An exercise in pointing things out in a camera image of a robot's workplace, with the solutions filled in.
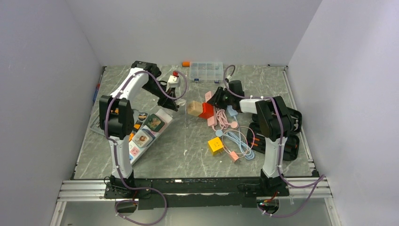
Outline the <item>light blue power strip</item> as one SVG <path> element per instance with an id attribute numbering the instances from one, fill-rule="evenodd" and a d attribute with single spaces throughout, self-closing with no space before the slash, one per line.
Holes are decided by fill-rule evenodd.
<path id="1" fill-rule="evenodd" d="M 231 105 L 227 106 L 226 111 L 233 118 L 235 118 L 238 115 L 238 112 L 236 110 L 234 110 Z"/>

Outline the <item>yellow cube socket adapter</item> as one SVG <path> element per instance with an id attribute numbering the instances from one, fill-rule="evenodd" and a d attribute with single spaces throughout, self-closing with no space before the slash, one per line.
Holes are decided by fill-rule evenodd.
<path id="1" fill-rule="evenodd" d="M 218 155 L 224 150 L 224 145 L 220 139 L 220 137 L 215 137 L 207 142 L 208 150 L 211 152 L 213 156 Z"/>

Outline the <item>pink cube socket adapter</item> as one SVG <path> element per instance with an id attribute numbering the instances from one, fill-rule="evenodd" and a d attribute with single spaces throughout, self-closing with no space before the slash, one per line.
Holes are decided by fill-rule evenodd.
<path id="1" fill-rule="evenodd" d="M 240 157 L 238 156 L 238 154 L 236 152 L 234 152 L 234 151 L 230 152 L 229 157 L 233 163 L 239 162 Z"/>

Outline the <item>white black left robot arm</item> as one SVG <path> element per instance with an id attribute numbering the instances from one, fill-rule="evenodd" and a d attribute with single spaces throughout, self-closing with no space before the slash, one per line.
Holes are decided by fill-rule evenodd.
<path id="1" fill-rule="evenodd" d="M 170 126 L 173 120 L 170 113 L 179 109 L 176 88 L 184 75 L 175 71 L 171 81 L 166 82 L 157 79 L 161 74 L 157 64 L 135 61 L 124 81 L 111 94 L 99 98 L 100 128 L 112 152 L 110 183 L 117 186 L 117 192 L 124 198 L 132 196 L 136 189 L 132 164 Z M 161 109 L 150 114 L 134 132 L 138 116 L 131 104 L 142 89 L 159 98 L 157 105 Z"/>

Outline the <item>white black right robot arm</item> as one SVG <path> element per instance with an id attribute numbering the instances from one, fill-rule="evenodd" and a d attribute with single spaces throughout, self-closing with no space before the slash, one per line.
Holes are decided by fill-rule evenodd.
<path id="1" fill-rule="evenodd" d="M 295 130 L 295 122 L 281 96 L 244 97 L 241 81 L 228 83 L 227 88 L 218 87 L 207 103 L 219 109 L 231 106 L 239 113 L 257 116 L 261 134 L 265 137 L 265 158 L 261 170 L 259 189 L 271 195 L 283 184 L 282 157 L 286 141 Z"/>

